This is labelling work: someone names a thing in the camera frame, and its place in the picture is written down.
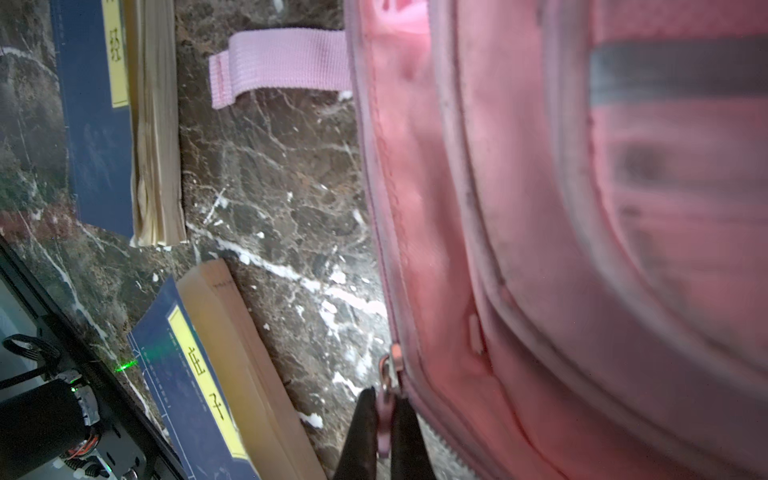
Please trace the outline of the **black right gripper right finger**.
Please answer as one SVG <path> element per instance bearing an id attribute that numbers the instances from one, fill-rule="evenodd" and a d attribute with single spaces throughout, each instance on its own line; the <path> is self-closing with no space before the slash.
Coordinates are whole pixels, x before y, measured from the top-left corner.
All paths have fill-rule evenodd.
<path id="1" fill-rule="evenodd" d="M 417 414 L 402 397 L 392 420 L 390 474 L 392 480 L 436 480 Z"/>

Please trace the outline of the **pink student backpack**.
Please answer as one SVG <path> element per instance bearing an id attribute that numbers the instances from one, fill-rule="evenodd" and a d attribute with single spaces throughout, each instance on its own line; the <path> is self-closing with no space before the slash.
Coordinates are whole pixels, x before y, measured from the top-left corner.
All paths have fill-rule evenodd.
<path id="1" fill-rule="evenodd" d="M 767 5 L 349 1 L 240 32 L 221 109 L 353 92 L 406 398 L 485 479 L 767 475 Z"/>

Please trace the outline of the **dark blue book yellow label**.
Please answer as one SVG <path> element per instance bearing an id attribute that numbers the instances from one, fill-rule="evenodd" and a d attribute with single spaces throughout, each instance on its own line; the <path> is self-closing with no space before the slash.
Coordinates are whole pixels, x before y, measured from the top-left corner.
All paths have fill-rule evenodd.
<path id="1" fill-rule="evenodd" d="M 325 478 L 224 260 L 167 279 L 128 339 L 186 478 Z"/>

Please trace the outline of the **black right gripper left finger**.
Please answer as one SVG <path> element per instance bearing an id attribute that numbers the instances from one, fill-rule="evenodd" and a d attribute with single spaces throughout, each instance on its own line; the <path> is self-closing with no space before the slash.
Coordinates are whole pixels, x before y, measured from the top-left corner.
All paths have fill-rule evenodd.
<path id="1" fill-rule="evenodd" d="M 364 389 L 357 400 L 334 480 L 374 480 L 377 475 L 378 412 L 376 390 Z"/>

